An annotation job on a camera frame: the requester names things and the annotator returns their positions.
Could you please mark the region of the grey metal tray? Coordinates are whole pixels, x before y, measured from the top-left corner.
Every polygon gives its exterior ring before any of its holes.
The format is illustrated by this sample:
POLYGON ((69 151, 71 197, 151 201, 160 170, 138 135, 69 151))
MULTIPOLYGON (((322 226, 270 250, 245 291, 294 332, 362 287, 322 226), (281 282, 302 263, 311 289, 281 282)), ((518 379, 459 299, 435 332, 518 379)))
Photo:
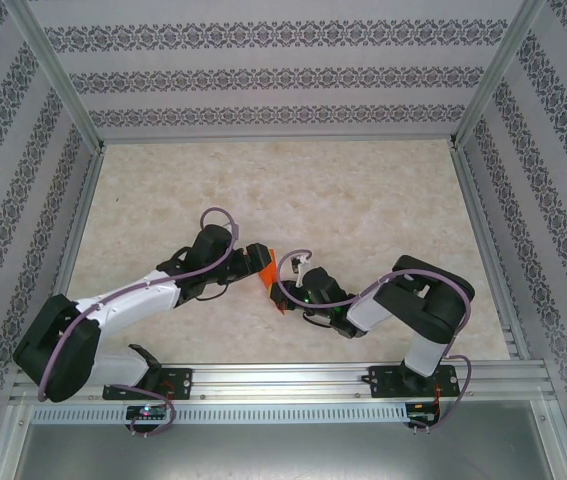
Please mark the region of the grey metal tray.
POLYGON ((15 480, 553 480, 534 440, 400 425, 35 426, 15 480))

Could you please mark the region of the aluminium mounting rail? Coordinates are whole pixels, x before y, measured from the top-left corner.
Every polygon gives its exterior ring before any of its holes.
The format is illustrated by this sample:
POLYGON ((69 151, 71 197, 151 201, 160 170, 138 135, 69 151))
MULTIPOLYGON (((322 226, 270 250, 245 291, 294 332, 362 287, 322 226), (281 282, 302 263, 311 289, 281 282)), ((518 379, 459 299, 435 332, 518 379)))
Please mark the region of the aluminium mounting rail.
MULTIPOLYGON (((192 365, 191 403, 372 402, 366 363, 192 365)), ((541 360, 474 361, 466 401, 554 400, 541 360)))

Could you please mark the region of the aluminium table side rail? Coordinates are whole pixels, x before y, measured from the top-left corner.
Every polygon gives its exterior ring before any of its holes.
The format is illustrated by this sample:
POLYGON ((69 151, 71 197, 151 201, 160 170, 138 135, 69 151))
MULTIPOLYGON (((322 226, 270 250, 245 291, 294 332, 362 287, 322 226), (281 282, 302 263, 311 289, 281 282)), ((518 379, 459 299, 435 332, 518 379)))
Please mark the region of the aluminium table side rail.
POLYGON ((52 222, 44 232, 47 244, 25 333, 35 331, 32 323, 50 297, 69 290, 103 157, 102 151, 76 155, 70 166, 57 173, 46 195, 44 206, 47 218, 52 222))
POLYGON ((502 326, 512 360, 532 358, 525 342, 519 318, 505 276, 502 272, 496 246, 491 236, 487 218, 471 175, 467 160, 462 151, 450 149, 454 170, 469 215, 472 230, 477 242, 481 261, 486 273, 496 312, 502 326))

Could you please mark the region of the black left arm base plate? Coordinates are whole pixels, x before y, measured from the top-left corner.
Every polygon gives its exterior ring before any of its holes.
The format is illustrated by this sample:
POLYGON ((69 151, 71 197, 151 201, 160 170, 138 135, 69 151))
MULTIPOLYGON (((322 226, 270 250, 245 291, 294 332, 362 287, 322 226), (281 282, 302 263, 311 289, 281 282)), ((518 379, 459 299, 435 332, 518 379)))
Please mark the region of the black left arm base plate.
MULTIPOLYGON (((188 400, 192 386, 193 371, 188 368, 164 368, 148 370, 146 374, 133 387, 149 391, 169 400, 188 400)), ((143 400, 152 397, 147 394, 130 392, 111 385, 103 387, 104 400, 143 400)))

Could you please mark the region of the orange paper sheet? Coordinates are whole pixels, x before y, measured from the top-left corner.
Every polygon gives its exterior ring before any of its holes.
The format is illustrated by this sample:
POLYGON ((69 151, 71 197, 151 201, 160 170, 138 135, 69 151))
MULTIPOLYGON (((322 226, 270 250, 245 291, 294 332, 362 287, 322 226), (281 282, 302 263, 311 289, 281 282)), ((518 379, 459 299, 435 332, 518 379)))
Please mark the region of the orange paper sheet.
POLYGON ((269 264, 259 273, 259 278, 261 279, 265 289, 267 290, 268 298, 275 304, 277 310, 284 315, 285 310, 282 309, 278 303, 276 303, 272 298, 271 294, 273 292, 273 286, 277 282, 277 262, 275 251, 272 248, 267 248, 270 255, 269 264))

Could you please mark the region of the aluminium upright frame post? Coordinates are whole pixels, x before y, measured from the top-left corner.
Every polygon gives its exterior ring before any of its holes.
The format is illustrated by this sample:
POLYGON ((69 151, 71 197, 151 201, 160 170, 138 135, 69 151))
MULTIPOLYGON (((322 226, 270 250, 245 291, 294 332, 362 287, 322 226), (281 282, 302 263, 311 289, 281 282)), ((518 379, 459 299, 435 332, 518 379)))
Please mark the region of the aluminium upright frame post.
POLYGON ((92 152, 99 152, 103 146, 103 140, 44 28, 40 25, 29 6, 28 0, 3 0, 3 2, 34 53, 51 86, 55 89, 69 112, 82 138, 87 142, 92 152))
POLYGON ((460 150, 467 142, 544 3, 545 0, 522 0, 484 75, 479 81, 478 87, 459 121, 457 129, 451 136, 452 146, 455 150, 460 150))

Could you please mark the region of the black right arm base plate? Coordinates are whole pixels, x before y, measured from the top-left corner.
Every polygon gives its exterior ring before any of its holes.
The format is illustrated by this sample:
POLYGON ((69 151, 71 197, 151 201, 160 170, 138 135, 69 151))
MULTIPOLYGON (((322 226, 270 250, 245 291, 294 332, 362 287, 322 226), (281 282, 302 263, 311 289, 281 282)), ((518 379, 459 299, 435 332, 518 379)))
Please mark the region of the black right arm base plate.
POLYGON ((375 365, 361 380, 370 386, 373 398, 425 398, 438 393, 454 398, 460 393, 458 376, 451 365, 439 365, 434 373, 424 377, 400 365, 375 365))

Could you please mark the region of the aluminium frame cross bar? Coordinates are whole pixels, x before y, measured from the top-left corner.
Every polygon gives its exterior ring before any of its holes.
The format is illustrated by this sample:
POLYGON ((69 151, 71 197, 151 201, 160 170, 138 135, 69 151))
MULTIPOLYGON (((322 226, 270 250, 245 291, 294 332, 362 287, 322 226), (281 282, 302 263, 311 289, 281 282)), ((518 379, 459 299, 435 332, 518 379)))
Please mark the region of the aluminium frame cross bar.
POLYGON ((185 143, 244 143, 244 142, 374 142, 374 141, 438 141, 443 140, 448 146, 453 145, 452 135, 437 134, 309 134, 309 135, 203 135, 176 137, 127 137, 104 139, 103 146, 113 145, 149 145, 149 144, 185 144, 185 143))

